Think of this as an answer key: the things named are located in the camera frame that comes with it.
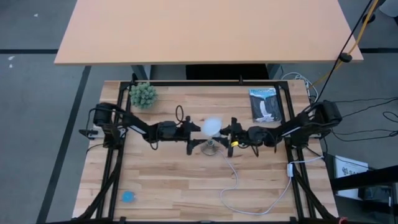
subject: blue toy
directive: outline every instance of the blue toy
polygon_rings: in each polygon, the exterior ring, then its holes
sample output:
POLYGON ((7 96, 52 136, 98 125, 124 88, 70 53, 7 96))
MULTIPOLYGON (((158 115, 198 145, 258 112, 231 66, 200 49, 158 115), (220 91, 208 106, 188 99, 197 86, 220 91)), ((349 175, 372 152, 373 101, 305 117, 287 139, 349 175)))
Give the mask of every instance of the blue toy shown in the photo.
POLYGON ((125 191, 122 195, 122 202, 131 203, 136 199, 136 196, 131 191, 125 191))

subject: wooden table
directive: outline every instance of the wooden table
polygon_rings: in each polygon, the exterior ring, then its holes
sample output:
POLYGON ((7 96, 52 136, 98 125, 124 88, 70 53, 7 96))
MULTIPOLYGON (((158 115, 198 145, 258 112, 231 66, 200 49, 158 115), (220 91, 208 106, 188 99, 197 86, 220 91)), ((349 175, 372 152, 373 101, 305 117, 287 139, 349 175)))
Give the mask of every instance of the wooden table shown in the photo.
MULTIPOLYGON (((116 103, 120 82, 105 82, 101 102, 116 103)), ((232 116, 237 117, 244 129, 253 126, 249 101, 249 86, 157 86, 159 100, 150 110, 132 108, 132 112, 148 124, 175 120, 175 107, 182 105, 185 115, 190 115, 201 126, 209 116, 218 116, 226 126, 232 116)), ((308 105, 308 96, 302 81, 289 81, 295 113, 308 105)), ((200 133, 193 138, 200 138, 200 133)), ((102 143, 102 139, 90 145, 102 143)), ((319 141, 312 139, 310 148, 321 153, 319 141)), ((287 156, 285 144, 273 148, 262 146, 256 158, 250 149, 235 149, 229 160, 238 172, 238 190, 225 193, 225 200, 232 206, 250 212, 266 210, 285 189, 287 156)), ((101 188, 107 150, 93 148, 87 155, 73 216, 79 216, 95 198, 101 188)), ((304 151, 305 159, 315 156, 304 151)), ((333 192, 325 163, 322 160, 307 163, 310 186, 331 214, 338 216, 333 192)), ((119 183, 115 217, 127 220, 289 220, 296 217, 292 187, 268 215, 242 215, 228 210, 221 203, 221 189, 235 183, 232 170, 221 155, 206 156, 198 147, 193 154, 185 154, 182 142, 160 142, 154 151, 134 131, 127 133, 126 145, 119 183), (136 194, 136 201, 124 203, 122 193, 126 190, 136 194)), ((302 205, 308 217, 308 207, 302 194, 302 205)), ((109 204, 105 203, 104 215, 109 204)))
POLYGON ((350 32, 337 0, 78 0, 55 63, 331 62, 350 32))

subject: floor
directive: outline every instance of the floor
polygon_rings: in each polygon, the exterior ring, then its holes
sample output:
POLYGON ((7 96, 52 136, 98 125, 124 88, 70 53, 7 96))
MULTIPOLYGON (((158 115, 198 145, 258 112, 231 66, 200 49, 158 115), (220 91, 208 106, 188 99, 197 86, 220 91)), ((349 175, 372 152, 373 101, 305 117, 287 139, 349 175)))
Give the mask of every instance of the floor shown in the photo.
MULTIPOLYGON (((0 49, 57 49, 75 2, 0 1, 0 49)), ((366 0, 340 0, 340 4, 352 28, 366 0)), ((360 47, 398 47, 397 40, 397 24, 377 11, 376 20, 368 25, 360 47)), ((5 127, 0 131, 0 223, 33 223, 40 210, 83 70, 83 67, 55 66, 54 57, 0 55, 0 123, 5 127)), ((364 59, 336 71, 322 99, 397 96, 396 87, 390 83, 398 82, 398 54, 366 54, 364 59)), ((316 80, 331 66, 330 63, 287 64, 283 68, 285 72, 300 72, 316 80)), ((184 71, 181 65, 157 66, 152 78, 182 79, 184 71)), ((88 110, 98 102, 104 80, 128 80, 130 76, 130 67, 93 67, 47 221, 68 220, 72 215, 88 145, 78 130, 84 128, 88 110)), ((373 103, 376 102, 345 103, 339 109, 347 114, 373 103)), ((336 131, 395 129, 396 125, 382 116, 383 111, 398 113, 397 102, 345 119, 336 131)), ((398 163, 395 138, 361 142, 342 142, 334 136, 326 139, 330 154, 368 162, 376 168, 398 163)), ((339 197, 336 201, 341 216, 383 222, 382 217, 363 213, 356 202, 339 197)))

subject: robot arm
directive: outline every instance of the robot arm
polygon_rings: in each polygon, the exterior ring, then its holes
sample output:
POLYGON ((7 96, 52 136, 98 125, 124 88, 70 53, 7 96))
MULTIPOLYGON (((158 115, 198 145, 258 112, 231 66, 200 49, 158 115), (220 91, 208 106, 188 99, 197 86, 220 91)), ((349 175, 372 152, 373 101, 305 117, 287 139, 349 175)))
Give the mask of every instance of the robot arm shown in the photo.
POLYGON ((127 128, 131 128, 141 134, 144 140, 150 144, 159 141, 187 142, 187 154, 190 155, 192 153, 192 149, 189 147, 191 132, 200 131, 200 127, 191 122, 189 116, 185 118, 185 121, 180 121, 178 124, 175 121, 163 121, 148 125, 133 115, 132 112, 124 111, 111 103, 97 104, 93 110, 95 110, 94 124, 101 127, 105 133, 104 146, 116 149, 121 146, 120 129, 127 130, 127 128), (120 123, 113 123, 113 113, 121 116, 120 123))
MULTIPOLYGON (((120 128, 135 130, 150 144, 159 141, 184 141, 187 143, 188 155, 192 154, 192 149, 195 146, 207 140, 191 139, 191 132, 198 132, 201 129, 191 122, 189 116, 186 116, 185 121, 180 120, 178 124, 175 121, 163 121, 148 125, 131 112, 124 111, 111 103, 100 103, 94 110, 93 122, 103 129, 106 147, 117 149, 120 146, 120 128), (113 123, 112 113, 121 116, 121 123, 113 123)), ((330 133, 330 129, 338 125, 341 120, 336 104, 325 100, 305 108, 296 117, 276 128, 253 126, 244 130, 236 118, 231 118, 231 124, 220 130, 220 134, 227 137, 213 139, 228 148, 228 157, 232 157, 235 146, 252 146, 258 157, 258 150, 256 153, 254 147, 256 149, 261 145, 275 147, 287 136, 290 136, 293 146, 301 147, 308 144, 312 134, 320 134, 321 138, 325 137, 330 133)))

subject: book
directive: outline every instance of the book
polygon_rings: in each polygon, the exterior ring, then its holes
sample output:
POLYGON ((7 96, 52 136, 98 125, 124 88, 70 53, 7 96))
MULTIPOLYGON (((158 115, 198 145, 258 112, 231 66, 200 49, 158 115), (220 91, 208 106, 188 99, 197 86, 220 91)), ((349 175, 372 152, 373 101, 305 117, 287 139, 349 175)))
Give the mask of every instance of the book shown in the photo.
POLYGON ((281 121, 280 108, 274 87, 249 89, 253 122, 281 121))
MULTIPOLYGON (((335 178, 359 174, 368 171, 368 169, 368 164, 365 162, 344 158, 342 156, 335 156, 335 178)), ((358 197, 358 189, 339 190, 337 191, 337 195, 362 200, 358 197)))

